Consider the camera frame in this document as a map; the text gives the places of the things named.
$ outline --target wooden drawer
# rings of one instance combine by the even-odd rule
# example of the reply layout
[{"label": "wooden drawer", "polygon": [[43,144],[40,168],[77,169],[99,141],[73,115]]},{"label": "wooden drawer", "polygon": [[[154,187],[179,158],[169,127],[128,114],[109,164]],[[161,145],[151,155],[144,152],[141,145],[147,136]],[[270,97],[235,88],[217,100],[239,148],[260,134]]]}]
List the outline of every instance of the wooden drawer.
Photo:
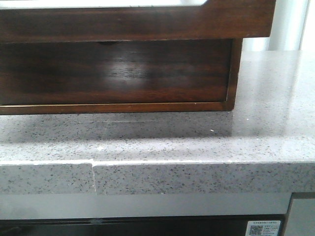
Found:
[{"label": "wooden drawer", "polygon": [[241,40],[0,45],[2,114],[233,107]]},{"label": "wooden drawer", "polygon": [[242,38],[274,7],[0,10],[0,114],[232,110]]}]

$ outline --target white wall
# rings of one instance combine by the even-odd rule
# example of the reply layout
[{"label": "white wall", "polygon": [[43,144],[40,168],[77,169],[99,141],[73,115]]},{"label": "white wall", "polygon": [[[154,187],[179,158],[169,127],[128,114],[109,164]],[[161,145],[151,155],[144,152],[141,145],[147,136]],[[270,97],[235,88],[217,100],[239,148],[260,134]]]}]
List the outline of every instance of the white wall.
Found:
[{"label": "white wall", "polygon": [[300,49],[315,52],[315,0],[309,1]]},{"label": "white wall", "polygon": [[299,50],[308,3],[309,0],[277,0],[270,37],[244,39],[243,51]]}]

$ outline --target wooden box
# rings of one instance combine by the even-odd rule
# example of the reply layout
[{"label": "wooden box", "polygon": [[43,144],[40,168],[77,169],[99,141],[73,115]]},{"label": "wooden box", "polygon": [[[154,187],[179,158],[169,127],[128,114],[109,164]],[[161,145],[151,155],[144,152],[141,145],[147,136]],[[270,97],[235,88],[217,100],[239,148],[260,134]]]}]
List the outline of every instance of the wooden box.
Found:
[{"label": "wooden box", "polygon": [[0,10],[0,114],[232,110],[274,6]]}]

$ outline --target gray quartz countertop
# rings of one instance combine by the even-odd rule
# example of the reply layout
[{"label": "gray quartz countertop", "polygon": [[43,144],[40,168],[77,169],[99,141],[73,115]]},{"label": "gray quartz countertop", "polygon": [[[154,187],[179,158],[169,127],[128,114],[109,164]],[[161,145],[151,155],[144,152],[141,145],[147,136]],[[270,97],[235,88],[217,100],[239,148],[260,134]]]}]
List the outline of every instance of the gray quartz countertop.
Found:
[{"label": "gray quartz countertop", "polygon": [[0,194],[315,191],[315,54],[243,53],[232,112],[0,116]]}]

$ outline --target sticker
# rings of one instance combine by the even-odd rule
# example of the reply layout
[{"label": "sticker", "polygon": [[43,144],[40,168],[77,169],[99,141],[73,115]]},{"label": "sticker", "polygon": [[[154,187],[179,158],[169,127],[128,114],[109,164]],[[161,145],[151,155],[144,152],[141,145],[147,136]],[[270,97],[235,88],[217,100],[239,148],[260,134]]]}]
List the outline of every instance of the sticker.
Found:
[{"label": "sticker", "polygon": [[280,220],[249,221],[245,236],[278,236]]}]

